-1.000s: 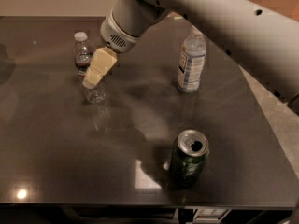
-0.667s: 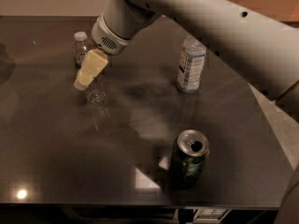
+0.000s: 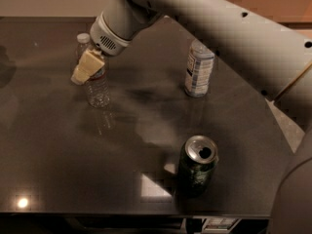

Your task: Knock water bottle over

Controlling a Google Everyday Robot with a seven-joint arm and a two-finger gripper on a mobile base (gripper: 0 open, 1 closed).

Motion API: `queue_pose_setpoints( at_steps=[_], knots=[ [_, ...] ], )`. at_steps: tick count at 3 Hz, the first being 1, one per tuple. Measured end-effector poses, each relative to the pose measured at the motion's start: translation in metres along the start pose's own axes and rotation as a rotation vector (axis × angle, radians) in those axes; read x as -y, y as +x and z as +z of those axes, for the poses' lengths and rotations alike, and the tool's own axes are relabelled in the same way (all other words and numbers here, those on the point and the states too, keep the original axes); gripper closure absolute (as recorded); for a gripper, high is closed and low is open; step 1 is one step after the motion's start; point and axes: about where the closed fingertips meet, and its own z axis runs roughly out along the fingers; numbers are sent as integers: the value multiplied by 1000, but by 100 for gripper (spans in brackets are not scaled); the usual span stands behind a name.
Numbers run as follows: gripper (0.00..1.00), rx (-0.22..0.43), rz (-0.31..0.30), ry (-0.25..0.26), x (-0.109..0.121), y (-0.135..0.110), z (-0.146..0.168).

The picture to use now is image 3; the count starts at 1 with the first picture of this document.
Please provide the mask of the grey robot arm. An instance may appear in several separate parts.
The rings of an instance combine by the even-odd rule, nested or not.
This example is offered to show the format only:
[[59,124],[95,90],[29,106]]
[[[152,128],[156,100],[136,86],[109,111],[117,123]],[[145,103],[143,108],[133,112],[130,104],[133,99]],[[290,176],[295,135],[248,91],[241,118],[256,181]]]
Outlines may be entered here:
[[226,0],[110,0],[72,80],[84,84],[162,16],[183,26],[304,132],[279,184],[267,234],[312,232],[312,40]]

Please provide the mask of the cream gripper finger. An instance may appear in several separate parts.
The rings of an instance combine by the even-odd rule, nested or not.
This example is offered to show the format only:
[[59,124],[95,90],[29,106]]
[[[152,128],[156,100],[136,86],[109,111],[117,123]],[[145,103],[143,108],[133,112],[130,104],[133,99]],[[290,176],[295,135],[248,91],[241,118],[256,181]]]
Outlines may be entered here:
[[76,85],[85,84],[94,76],[102,67],[105,61],[101,51],[97,49],[87,49],[79,59],[74,68],[71,81]]

